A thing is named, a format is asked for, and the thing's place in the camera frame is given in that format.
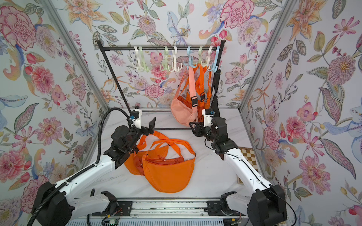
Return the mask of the pink crescent bag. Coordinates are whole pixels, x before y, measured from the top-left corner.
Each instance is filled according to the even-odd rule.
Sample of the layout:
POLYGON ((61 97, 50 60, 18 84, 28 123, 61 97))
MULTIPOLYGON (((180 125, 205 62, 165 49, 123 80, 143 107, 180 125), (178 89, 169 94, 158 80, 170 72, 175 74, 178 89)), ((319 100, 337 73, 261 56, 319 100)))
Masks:
POLYGON ((182 77, 182 80, 178 86, 175 96, 171 102, 171 112, 174 118, 184 126, 189 126, 190 122, 195 122, 198 119, 198 97, 196 95, 194 71, 192 67, 188 68, 188 82, 185 83, 185 88, 189 86, 189 96, 191 107, 185 104, 185 101, 179 99, 181 94, 181 87, 186 80, 186 72, 182 77))

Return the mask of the dark orange crescent bag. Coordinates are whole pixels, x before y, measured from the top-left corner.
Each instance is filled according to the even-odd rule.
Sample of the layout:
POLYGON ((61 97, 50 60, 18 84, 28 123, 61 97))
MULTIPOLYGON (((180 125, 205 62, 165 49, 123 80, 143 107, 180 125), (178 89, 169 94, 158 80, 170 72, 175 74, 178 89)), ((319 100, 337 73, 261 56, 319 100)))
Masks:
POLYGON ((144 176, 143 169, 143 157, 147 154, 149 155, 149 159, 151 160, 164 160, 168 153, 168 146, 165 147, 156 147, 154 150, 146 151, 147 147, 147 139, 148 136, 142 135, 138 145, 138 153, 134 152, 130 155, 130 157, 126 160, 124 165, 129 170, 129 172, 133 175, 141 175, 144 176))

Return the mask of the bright orange crescent bag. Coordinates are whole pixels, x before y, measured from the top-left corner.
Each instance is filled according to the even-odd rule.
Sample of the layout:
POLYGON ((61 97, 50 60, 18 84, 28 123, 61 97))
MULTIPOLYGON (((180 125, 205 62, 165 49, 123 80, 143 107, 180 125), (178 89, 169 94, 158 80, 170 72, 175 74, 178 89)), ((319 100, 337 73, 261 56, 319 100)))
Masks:
POLYGON ((168 153, 164 160, 151 160, 148 154, 143 157, 144 176, 158 192, 178 193, 189 184, 195 165, 195 158, 184 159, 180 146, 193 156, 196 153, 187 141, 180 139, 155 141, 149 150, 165 146, 168 146, 168 153))

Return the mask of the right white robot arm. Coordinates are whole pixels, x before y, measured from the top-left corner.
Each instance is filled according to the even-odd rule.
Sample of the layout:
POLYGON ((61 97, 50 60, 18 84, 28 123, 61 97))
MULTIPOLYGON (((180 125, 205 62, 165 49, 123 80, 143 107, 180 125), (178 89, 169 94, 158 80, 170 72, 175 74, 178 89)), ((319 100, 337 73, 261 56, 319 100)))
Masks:
POLYGON ((286 201, 284 190, 272 185, 248 162, 237 144, 238 136, 228 133, 225 118, 206 115, 203 122, 191 122, 189 126, 196 137, 210 141, 211 149, 231 167, 246 189, 244 195, 230 191, 217 201, 208 201, 210 216, 239 213, 254 226, 276 226, 287 220, 287 209, 291 205, 286 201))

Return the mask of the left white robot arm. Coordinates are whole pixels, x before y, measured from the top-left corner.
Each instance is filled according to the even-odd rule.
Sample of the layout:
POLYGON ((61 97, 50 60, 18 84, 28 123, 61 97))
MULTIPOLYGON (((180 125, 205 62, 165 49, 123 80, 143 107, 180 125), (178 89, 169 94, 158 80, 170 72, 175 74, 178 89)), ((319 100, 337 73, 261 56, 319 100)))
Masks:
POLYGON ((122 166, 132 153, 138 151, 136 145, 142 136, 154 134, 156 119, 147 127, 141 125, 142 111, 135 109, 126 113, 123 109, 108 109, 100 122, 98 132, 98 150, 96 161, 74 175, 54 184, 46 182, 38 189, 28 225, 38 221, 42 226, 65 226, 68 222, 93 213, 114 215, 119 210, 118 199, 109 191, 98 195, 79 198, 79 194, 92 183, 122 166), (108 115, 113 111, 121 112, 127 125, 119 126, 111 135, 110 148, 101 151, 102 132, 108 115))

